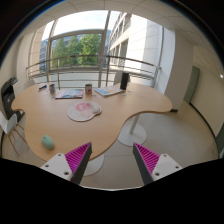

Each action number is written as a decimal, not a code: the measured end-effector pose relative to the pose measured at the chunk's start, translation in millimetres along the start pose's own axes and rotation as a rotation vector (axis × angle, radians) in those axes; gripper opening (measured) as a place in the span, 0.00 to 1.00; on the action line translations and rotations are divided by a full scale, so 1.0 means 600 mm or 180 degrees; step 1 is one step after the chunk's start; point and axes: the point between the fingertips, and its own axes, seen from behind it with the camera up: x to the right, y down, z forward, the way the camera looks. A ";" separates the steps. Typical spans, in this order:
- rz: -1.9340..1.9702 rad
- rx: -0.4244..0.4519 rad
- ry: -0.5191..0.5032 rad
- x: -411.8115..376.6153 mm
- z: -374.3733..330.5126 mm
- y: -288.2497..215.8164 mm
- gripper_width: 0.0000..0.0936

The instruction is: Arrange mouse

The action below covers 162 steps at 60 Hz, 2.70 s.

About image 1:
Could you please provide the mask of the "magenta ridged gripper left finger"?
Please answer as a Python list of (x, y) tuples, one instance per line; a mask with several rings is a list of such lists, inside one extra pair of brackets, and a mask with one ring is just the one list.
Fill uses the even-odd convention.
[(66, 154), (57, 153), (42, 166), (42, 169), (79, 185), (91, 153), (92, 144), (86, 143)]

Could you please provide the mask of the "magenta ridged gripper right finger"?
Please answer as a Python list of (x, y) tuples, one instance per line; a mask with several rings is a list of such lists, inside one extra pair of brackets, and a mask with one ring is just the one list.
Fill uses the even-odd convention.
[(145, 185), (182, 169), (168, 154), (158, 154), (138, 143), (133, 144), (133, 154)]

